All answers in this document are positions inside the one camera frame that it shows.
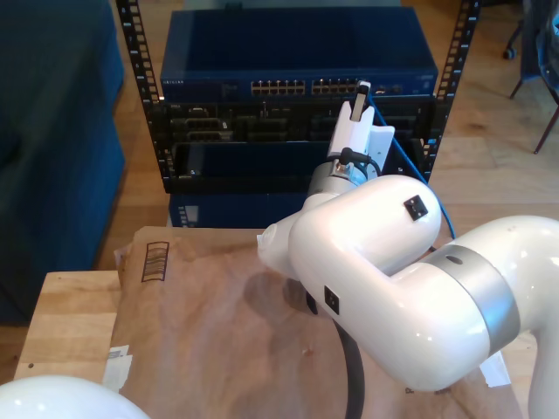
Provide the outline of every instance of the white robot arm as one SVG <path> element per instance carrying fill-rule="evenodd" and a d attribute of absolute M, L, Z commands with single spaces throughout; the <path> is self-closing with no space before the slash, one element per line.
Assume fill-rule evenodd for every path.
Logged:
<path fill-rule="evenodd" d="M 303 209 L 259 239 L 264 263 L 298 279 L 412 389 L 448 387 L 530 331 L 538 344 L 530 417 L 559 416 L 559 223 L 503 218 L 413 263 L 438 235 L 431 190 L 400 175 L 359 186 L 351 163 L 328 167 L 315 171 Z"/>

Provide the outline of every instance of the chair leg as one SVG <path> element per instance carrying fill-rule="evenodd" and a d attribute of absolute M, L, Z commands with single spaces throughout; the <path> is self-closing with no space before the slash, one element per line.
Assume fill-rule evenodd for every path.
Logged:
<path fill-rule="evenodd" d="M 518 92 L 518 89 L 520 89 L 523 84 L 524 82 L 522 81 L 522 79 L 518 80 L 518 83 L 516 83 L 516 87 L 514 88 L 513 92 L 510 94 L 510 99 L 514 99 L 516 92 Z"/>
<path fill-rule="evenodd" d="M 521 20 L 518 23 L 518 26 L 516 26 L 516 29 L 514 30 L 513 34 L 511 35 L 510 39 L 508 40 L 507 43 L 507 48 L 512 48 L 514 46 L 514 41 L 518 38 L 518 36 L 521 34 L 522 29 L 524 28 L 524 20 Z"/>
<path fill-rule="evenodd" d="M 551 117 L 551 121 L 549 122 L 548 126 L 545 128 L 545 132 L 543 133 L 542 138 L 540 139 L 540 142 L 538 142 L 538 145 L 534 150 L 535 155 L 537 155 L 540 152 L 540 150 L 542 149 L 543 144 L 545 143 L 545 140 L 548 139 L 548 135 L 551 132 L 551 128 L 553 128 L 553 126 L 556 124 L 557 118 L 559 118 L 559 106 L 557 107 L 556 112 Z"/>

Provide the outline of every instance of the network switch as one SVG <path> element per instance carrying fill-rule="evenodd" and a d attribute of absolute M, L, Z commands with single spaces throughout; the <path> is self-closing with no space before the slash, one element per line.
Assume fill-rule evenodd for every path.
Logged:
<path fill-rule="evenodd" d="M 168 103 L 430 96 L 437 67 L 412 8 L 174 11 L 162 67 Z"/>

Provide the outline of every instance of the small black square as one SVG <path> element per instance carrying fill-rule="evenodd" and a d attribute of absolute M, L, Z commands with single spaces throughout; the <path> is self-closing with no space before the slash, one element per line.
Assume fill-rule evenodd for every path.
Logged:
<path fill-rule="evenodd" d="M 419 195 L 415 195 L 413 198 L 408 199 L 404 203 L 404 207 L 410 213 L 411 219 L 417 221 L 422 216 L 425 216 L 429 211 L 425 207 L 425 204 L 421 200 Z"/>
<path fill-rule="evenodd" d="M 324 285 L 324 301 L 328 307 L 330 307 L 334 313 L 340 314 L 340 299 L 335 295 L 332 290 Z"/>

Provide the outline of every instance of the brown paper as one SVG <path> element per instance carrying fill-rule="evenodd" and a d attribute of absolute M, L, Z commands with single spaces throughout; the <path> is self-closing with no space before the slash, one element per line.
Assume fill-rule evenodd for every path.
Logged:
<path fill-rule="evenodd" d="M 152 419 L 345 416 L 335 326 L 307 309 L 300 283 L 259 262 L 257 233 L 136 233 L 112 346 L 130 345 L 121 394 Z M 478 368 L 435 394 L 407 390 L 363 352 L 362 361 L 363 418 L 521 418 L 510 386 L 488 388 Z"/>

